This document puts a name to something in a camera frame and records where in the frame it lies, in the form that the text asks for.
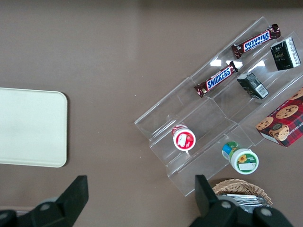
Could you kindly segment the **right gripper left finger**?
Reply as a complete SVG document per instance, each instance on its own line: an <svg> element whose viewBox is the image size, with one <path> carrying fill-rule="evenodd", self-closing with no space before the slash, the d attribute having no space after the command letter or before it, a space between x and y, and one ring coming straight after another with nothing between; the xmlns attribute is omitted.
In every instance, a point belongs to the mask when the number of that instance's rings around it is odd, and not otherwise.
<svg viewBox="0 0 303 227"><path fill-rule="evenodd" d="M39 204L17 216L14 210L0 211L2 227L72 227L89 199L88 179L79 175L55 200Z"/></svg>

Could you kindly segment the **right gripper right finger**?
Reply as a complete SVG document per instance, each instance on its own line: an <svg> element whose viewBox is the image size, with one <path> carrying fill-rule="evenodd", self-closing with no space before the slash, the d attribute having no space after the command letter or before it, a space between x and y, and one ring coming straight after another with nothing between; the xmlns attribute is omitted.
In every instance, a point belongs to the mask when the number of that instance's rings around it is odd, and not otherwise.
<svg viewBox="0 0 303 227"><path fill-rule="evenodd" d="M220 200L204 175L195 176L195 199L200 216L192 227L291 227L279 210L257 207L252 213L228 200Z"/></svg>

